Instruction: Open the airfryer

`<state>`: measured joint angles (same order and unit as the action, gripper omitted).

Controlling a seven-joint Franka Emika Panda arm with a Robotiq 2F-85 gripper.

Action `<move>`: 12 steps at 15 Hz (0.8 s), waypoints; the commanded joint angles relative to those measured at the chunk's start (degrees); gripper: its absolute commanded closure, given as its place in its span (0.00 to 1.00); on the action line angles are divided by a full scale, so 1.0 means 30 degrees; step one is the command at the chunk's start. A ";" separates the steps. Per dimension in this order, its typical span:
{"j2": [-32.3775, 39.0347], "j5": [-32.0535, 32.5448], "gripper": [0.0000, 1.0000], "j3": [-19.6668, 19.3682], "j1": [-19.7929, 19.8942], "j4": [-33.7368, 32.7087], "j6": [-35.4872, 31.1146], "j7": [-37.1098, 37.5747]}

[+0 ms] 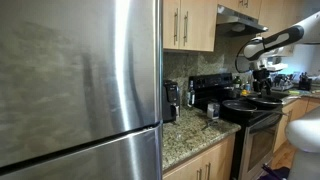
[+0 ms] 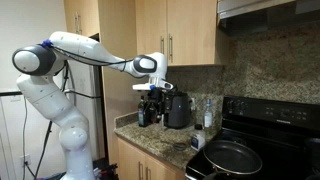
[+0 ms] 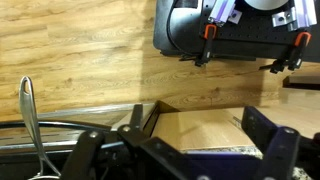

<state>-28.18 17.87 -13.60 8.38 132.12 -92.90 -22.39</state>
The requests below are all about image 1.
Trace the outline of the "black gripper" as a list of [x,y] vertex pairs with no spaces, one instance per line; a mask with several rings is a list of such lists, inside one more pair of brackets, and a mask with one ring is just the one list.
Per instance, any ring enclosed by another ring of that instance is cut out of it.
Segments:
[[267,69],[253,71],[253,90],[260,93],[263,88],[266,89],[266,94],[271,94],[271,79]]

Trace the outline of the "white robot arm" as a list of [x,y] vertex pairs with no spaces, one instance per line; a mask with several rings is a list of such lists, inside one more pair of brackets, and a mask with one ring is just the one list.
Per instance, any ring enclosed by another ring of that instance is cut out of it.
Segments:
[[[320,12],[267,38],[253,38],[241,50],[248,61],[261,60],[265,53],[291,45],[320,43]],[[285,129],[288,141],[297,148],[292,166],[271,169],[263,165],[263,180],[320,180],[320,107],[300,119],[289,122]]]

